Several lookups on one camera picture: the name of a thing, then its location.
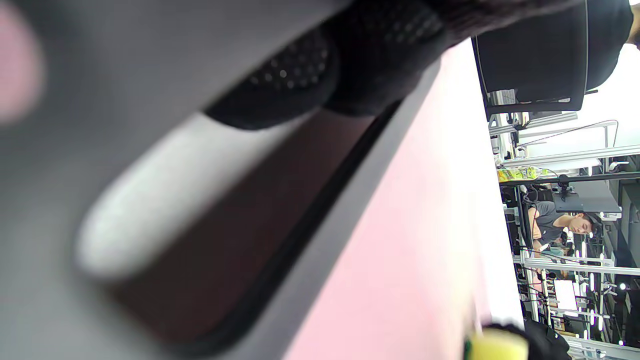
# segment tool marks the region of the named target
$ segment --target black mesh fabric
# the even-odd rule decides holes
[[[205,112],[241,129],[271,127],[322,105],[344,115],[376,116],[413,91],[448,47],[577,1],[355,0]]]
[[[447,49],[443,24],[421,0],[357,0],[324,28],[341,66],[326,107],[345,115],[380,114]]]
[[[321,107],[338,76],[335,48],[315,29],[265,61],[205,113],[240,129],[264,129]]]

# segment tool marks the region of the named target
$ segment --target yellow package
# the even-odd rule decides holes
[[[533,180],[539,176],[548,175],[548,173],[547,169],[538,167],[499,168],[498,181],[504,183],[514,180]]]

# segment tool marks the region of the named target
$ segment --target man's arm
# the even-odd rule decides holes
[[[540,212],[536,208],[529,208],[529,230],[531,231],[531,236],[534,240],[538,240],[542,238],[542,234],[540,233],[540,228],[538,227],[538,223],[536,219],[540,216]]]

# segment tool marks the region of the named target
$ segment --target man's hair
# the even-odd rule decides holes
[[[602,236],[602,220],[598,213],[583,213],[584,218],[591,223],[591,232],[593,236]]]

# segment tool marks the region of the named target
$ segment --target black object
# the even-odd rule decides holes
[[[339,74],[332,40],[315,29],[266,60],[205,113],[239,129],[271,127],[320,108]]]
[[[535,62],[536,68],[545,68],[550,71],[550,78],[562,76],[571,83],[571,93],[567,94],[570,98],[568,102],[559,102],[558,99],[551,97],[542,99],[526,99],[530,101],[525,104],[506,104],[506,105],[489,105],[486,104],[486,115],[498,113],[516,113],[516,112],[533,112],[533,111],[577,111],[582,108],[582,101],[587,85],[588,70],[588,22],[587,22],[587,5],[586,2],[571,7],[563,12],[533,17],[525,19],[506,28],[490,31],[473,38],[474,48],[476,51],[476,64],[478,73],[481,77],[483,95],[488,92],[503,89],[493,89],[493,82],[500,82],[501,76],[506,76],[504,69],[513,68],[514,66],[521,69],[528,69],[533,65],[528,65],[527,61]],[[575,19],[567,22],[566,18]],[[573,46],[558,43],[556,48],[549,50],[558,56],[563,55],[568,61],[566,68],[559,69],[557,67],[544,67],[540,65],[545,62],[545,56],[550,54],[536,53],[535,49],[529,49],[526,54],[522,54],[517,46],[525,44],[536,44],[541,38],[545,41],[546,48],[555,44],[554,39],[559,35],[570,37]],[[561,71],[561,74],[553,74],[553,71]],[[527,71],[521,71],[519,74],[526,76],[528,74],[540,77],[539,74]]]
[[[357,0],[323,28],[340,54],[340,81],[326,108],[355,117],[407,96],[448,46],[444,25],[422,0]]]

